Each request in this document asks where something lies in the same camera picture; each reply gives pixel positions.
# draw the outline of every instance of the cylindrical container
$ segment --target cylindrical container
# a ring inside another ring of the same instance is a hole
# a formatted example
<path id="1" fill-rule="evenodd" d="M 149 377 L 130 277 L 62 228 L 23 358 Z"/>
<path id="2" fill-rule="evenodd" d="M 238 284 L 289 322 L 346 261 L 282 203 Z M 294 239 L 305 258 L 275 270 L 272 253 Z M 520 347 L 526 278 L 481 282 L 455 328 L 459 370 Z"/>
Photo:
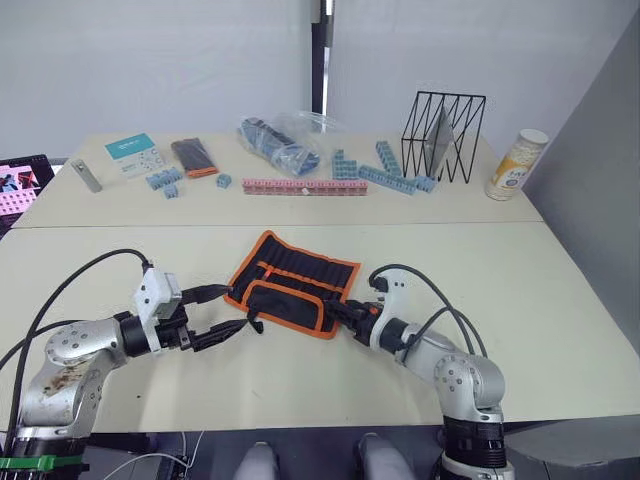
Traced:
<path id="1" fill-rule="evenodd" d="M 509 200 L 522 188 L 527 174 L 548 142 L 549 137 L 540 130 L 521 130 L 511 150 L 487 183 L 487 195 L 494 200 Z"/>

